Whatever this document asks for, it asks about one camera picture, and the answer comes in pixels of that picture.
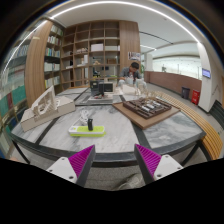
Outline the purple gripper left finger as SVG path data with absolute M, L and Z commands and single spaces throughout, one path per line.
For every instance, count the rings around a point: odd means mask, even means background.
M 47 171 L 84 187 L 95 155 L 95 146 L 91 145 L 70 157 L 60 157 Z

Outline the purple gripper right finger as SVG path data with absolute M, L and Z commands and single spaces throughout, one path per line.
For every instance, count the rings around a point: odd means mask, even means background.
M 182 169 L 182 166 L 170 155 L 160 155 L 139 144 L 134 146 L 134 154 L 146 184 Z

